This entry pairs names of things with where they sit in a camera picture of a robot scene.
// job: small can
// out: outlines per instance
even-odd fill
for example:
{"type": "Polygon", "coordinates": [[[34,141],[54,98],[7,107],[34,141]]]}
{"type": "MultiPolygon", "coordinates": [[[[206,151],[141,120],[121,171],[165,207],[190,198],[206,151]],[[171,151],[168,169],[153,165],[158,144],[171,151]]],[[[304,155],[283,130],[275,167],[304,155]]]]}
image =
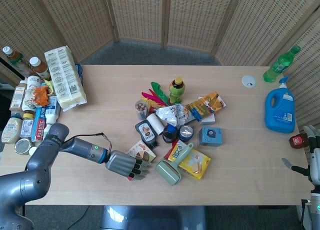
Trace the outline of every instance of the small can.
{"type": "Polygon", "coordinates": [[[29,154],[29,149],[31,148],[31,141],[27,138],[22,138],[16,142],[14,150],[17,154],[27,155],[29,154]]]}
{"type": "Polygon", "coordinates": [[[182,142],[188,142],[194,136],[194,130],[189,125],[182,125],[179,128],[179,139],[182,142]]]}
{"type": "Polygon", "coordinates": [[[148,106],[147,104],[140,100],[135,103],[135,111],[138,119],[145,120],[148,115],[148,106]]]}

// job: canned food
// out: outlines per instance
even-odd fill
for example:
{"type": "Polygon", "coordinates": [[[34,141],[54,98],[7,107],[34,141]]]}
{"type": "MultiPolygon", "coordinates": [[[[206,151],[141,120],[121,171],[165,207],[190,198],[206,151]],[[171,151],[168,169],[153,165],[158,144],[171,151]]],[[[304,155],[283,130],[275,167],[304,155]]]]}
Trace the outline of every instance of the canned food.
{"type": "Polygon", "coordinates": [[[22,138],[16,142],[14,146],[14,150],[17,154],[27,155],[29,153],[29,149],[31,148],[31,141],[27,138],[22,138]]]}
{"type": "Polygon", "coordinates": [[[179,129],[179,139],[188,142],[194,136],[194,130],[189,125],[182,125],[179,129]]]}

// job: yellow snack bag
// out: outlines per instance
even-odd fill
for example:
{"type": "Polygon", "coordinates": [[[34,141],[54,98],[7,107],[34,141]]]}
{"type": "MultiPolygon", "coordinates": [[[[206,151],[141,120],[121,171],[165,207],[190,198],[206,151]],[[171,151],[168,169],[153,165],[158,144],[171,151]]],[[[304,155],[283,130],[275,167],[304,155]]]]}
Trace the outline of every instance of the yellow snack bag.
{"type": "MultiPolygon", "coordinates": [[[[170,153],[168,160],[174,162],[185,146],[186,144],[179,140],[170,153]]],[[[179,164],[179,167],[187,174],[200,180],[204,176],[210,161],[210,157],[193,148],[189,155],[179,164]]]]}

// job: gray carpet floor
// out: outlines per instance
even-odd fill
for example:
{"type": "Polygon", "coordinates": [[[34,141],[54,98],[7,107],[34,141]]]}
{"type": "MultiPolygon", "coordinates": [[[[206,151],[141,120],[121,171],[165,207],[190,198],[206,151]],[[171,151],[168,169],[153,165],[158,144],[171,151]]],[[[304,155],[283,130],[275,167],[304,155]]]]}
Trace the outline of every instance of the gray carpet floor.
{"type": "MultiPolygon", "coordinates": [[[[123,40],[111,43],[81,62],[89,65],[219,65],[209,54],[158,44],[123,40]]],[[[91,206],[71,230],[98,230],[102,206],[91,206]]],[[[295,206],[259,209],[257,206],[208,206],[209,230],[299,230],[295,206]]],[[[36,230],[66,230],[78,220],[86,206],[27,205],[26,216],[36,230]]],[[[156,229],[140,226],[140,229],[156,229]]]]}

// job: robotic hand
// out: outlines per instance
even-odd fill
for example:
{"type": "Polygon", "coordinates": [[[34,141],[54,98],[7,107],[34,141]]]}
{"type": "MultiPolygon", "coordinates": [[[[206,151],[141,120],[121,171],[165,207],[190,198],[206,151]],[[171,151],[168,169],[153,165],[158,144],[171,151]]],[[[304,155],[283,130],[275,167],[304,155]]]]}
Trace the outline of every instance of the robotic hand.
{"type": "Polygon", "coordinates": [[[51,167],[59,152],[74,154],[98,164],[105,163],[107,169],[137,180],[147,173],[148,162],[117,150],[110,152],[111,142],[108,151],[76,137],[65,141],[68,134],[67,126],[53,124],[29,159],[26,171],[0,176],[0,230],[34,229],[33,222],[20,215],[20,207],[47,194],[51,183],[51,167]]]}
{"type": "Polygon", "coordinates": [[[309,181],[314,185],[311,191],[311,221],[312,230],[320,230],[320,130],[312,125],[304,126],[303,130],[308,135],[310,148],[310,165],[308,168],[292,165],[283,158],[283,163],[291,170],[308,176],[309,181]]]}

